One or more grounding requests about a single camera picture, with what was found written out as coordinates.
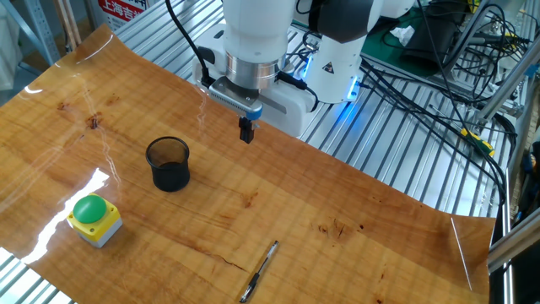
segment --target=wooden table mat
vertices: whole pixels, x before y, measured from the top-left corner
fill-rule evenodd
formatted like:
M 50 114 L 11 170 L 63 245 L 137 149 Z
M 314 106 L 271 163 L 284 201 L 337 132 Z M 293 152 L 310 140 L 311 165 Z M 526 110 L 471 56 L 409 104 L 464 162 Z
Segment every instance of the wooden table mat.
M 191 150 L 177 193 L 144 156 L 165 135 Z M 232 111 L 101 27 L 0 109 L 0 246 L 83 304 L 237 302 L 274 240 L 252 303 L 488 301 L 492 219 L 436 211 L 265 123 L 238 137 Z M 101 249 L 65 220 L 90 192 L 124 222 Z

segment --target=red sign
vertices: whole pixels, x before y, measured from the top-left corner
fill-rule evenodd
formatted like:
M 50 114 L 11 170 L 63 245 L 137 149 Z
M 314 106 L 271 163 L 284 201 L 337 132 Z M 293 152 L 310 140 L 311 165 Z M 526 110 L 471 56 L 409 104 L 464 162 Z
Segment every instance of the red sign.
M 141 8 L 136 8 L 121 0 L 98 0 L 98 3 L 104 12 L 126 21 L 131 21 L 143 12 Z

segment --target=silver pen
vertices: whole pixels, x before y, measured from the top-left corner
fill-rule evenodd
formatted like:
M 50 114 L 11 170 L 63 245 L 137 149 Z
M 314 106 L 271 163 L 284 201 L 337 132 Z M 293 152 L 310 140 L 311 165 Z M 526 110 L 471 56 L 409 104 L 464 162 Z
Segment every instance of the silver pen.
M 264 270 L 268 261 L 270 261 L 270 257 L 273 255 L 273 252 L 278 247 L 278 244 L 279 242 L 275 241 L 273 245 L 270 247 L 270 250 L 268 250 L 267 257 L 264 259 L 264 262 L 262 262 L 262 265 L 259 268 L 259 271 L 257 271 L 253 275 L 253 278 L 251 278 L 250 284 L 247 285 L 246 291 L 244 291 L 244 295 L 240 299 L 240 303 L 246 303 L 247 299 L 250 297 L 253 290 L 255 290 L 255 286 L 257 285 L 257 281 L 259 280 L 259 277 L 261 276 L 261 272 Z

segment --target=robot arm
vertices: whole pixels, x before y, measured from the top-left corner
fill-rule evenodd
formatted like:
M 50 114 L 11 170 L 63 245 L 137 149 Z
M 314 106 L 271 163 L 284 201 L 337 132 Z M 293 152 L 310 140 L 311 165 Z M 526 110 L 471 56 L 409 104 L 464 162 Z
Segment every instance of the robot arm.
M 300 136 L 315 115 L 316 98 L 305 83 L 278 81 L 294 12 L 323 34 L 319 50 L 306 64 L 304 81 L 320 100 L 338 103 L 351 96 L 359 77 L 360 51 L 382 14 L 398 17 L 414 0 L 224 0 L 226 24 L 197 40 L 212 78 L 210 97 L 240 115 L 240 138 L 249 143 L 252 121 L 262 119 L 291 136 Z M 300 15 L 298 11 L 309 12 Z M 200 63 L 193 74 L 200 82 Z

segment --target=black cup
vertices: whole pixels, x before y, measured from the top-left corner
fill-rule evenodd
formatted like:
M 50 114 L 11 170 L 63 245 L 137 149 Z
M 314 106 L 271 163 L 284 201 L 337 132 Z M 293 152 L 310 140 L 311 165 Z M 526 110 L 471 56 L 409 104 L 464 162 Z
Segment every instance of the black cup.
M 176 137 L 165 136 L 153 141 L 146 149 L 146 160 L 152 167 L 154 185 L 162 191 L 181 190 L 189 182 L 187 144 Z

